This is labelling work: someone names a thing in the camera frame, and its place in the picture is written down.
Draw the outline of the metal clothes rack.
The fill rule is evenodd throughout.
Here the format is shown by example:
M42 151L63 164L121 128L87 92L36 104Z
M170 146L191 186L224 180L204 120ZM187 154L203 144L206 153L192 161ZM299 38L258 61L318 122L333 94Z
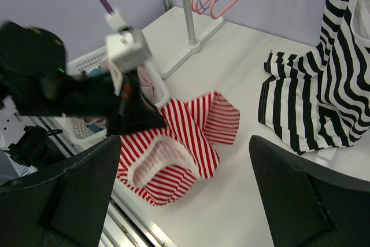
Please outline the metal clothes rack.
M173 74L191 56L199 53L202 50L203 45L224 25L223 17L213 20L211 25L206 27L203 33L201 33L197 38L195 33L193 11L191 9L191 0L182 0L182 2L188 39L185 42L185 48L174 58L171 58L166 66L159 70L159 74L163 79L169 78L171 74Z

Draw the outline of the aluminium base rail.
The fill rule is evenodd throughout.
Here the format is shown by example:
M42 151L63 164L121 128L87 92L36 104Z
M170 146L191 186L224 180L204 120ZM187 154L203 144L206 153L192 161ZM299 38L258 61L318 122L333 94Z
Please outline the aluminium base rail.
M51 140L66 157L76 155L100 143L100 140L85 145L73 143L63 118L33 117L32 121L48 131L62 130L62 133L51 136ZM114 182L99 244L101 246L175 246L176 244L139 209L134 200L123 192L120 185L119 181Z

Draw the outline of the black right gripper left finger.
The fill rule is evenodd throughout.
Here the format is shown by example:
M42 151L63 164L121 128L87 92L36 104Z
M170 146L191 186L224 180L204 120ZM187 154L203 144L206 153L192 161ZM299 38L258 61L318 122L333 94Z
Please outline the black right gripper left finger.
M111 136L1 185L1 246L98 246L120 149Z

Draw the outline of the teal blue tank top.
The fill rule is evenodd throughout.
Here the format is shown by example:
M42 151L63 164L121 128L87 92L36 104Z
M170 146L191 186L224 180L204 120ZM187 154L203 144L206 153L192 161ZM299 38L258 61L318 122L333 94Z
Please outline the teal blue tank top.
M97 77L97 76L101 76L101 75L104 75L106 73L106 71L103 69L103 68L94 68L92 71L90 71L87 76L90 77L90 78L94 78L94 77Z

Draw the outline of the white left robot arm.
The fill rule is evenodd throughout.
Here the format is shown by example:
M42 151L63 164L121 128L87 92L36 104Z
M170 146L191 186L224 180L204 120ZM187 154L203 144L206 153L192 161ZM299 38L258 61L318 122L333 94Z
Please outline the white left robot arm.
M10 97L22 116L102 119L110 136L166 127L142 92L137 69L122 77L115 83L110 72L71 76L57 35L12 21L1 25L1 98Z

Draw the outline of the red striped tank top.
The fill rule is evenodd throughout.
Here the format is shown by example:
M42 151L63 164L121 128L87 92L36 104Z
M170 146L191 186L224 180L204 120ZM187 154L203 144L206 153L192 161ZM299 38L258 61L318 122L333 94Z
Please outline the red striped tank top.
M152 206L182 198L197 180L210 179L219 166L215 145L232 145L240 111L219 92L180 101L159 110L165 128L121 137L116 178Z

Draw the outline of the mauve pink tank top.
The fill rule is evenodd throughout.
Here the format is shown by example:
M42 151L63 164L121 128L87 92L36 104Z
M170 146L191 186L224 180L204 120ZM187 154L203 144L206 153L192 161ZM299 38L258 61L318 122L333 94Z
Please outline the mauve pink tank top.
M108 60L106 58L101 60L99 62L98 67L103 68L106 72L109 72ZM151 78L151 76L147 73L146 67L144 65L141 65L138 68L138 76L140 79L140 87L142 91L144 92L145 96L148 97L149 100L153 101L155 93L154 81ZM73 118L73 120L86 126L96 125L100 129L106 128L106 120L103 118L84 117L84 118Z

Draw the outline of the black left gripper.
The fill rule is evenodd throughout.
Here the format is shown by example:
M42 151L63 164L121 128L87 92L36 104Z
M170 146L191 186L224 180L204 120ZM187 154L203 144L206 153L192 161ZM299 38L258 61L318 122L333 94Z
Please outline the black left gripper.
M60 107L69 117L103 118L107 134L129 135L165 128L157 107L145 96L137 72L124 74L119 95L109 73L94 78L86 74L68 77L61 89Z

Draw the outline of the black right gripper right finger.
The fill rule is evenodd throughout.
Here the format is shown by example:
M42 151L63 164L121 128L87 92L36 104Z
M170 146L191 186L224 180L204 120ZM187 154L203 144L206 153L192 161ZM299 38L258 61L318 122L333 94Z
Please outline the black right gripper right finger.
M249 153L275 246L369 246L369 182L253 135Z

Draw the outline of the black white striped tank top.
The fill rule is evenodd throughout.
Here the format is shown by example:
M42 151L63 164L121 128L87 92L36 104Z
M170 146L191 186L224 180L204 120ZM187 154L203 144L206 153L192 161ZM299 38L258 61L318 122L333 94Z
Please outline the black white striped tank top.
M369 130L369 0L325 0L319 44L264 69L261 124L298 154L353 146Z

